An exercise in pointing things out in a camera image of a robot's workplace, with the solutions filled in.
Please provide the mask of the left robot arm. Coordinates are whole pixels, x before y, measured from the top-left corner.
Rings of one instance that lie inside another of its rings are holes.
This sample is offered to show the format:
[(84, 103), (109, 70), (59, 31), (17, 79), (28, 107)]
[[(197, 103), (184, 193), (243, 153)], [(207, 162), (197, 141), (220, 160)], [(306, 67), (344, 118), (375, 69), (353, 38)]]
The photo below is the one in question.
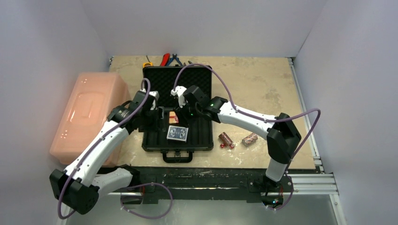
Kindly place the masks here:
[(88, 213), (97, 201), (118, 189), (136, 191), (140, 185), (139, 172), (127, 165), (98, 175), (105, 160), (134, 130), (149, 131), (158, 128), (157, 120), (163, 109), (157, 106), (159, 93), (141, 89), (133, 100), (115, 107), (107, 121), (88, 145), (63, 171), (50, 174), (53, 194), (58, 200), (59, 218), (66, 219), (74, 212)]

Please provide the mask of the red Texas Hold'em card deck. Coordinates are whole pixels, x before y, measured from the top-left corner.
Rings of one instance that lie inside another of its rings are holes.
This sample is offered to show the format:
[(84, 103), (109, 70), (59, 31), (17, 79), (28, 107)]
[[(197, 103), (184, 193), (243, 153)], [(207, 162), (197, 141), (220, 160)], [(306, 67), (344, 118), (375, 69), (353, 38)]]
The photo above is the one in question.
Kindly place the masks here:
[(170, 111), (169, 112), (168, 123), (169, 124), (178, 124), (179, 123), (179, 119), (177, 117), (177, 114), (174, 111)]

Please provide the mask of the blue playing card deck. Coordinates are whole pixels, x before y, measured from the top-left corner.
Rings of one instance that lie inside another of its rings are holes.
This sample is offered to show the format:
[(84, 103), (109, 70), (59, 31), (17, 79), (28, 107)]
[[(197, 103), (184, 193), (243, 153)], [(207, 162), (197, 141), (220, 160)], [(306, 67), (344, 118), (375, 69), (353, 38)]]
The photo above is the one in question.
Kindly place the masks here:
[(172, 126), (168, 127), (166, 139), (173, 140), (173, 141), (182, 141), (186, 142), (188, 139), (188, 131), (187, 127), (179, 127), (179, 126)]

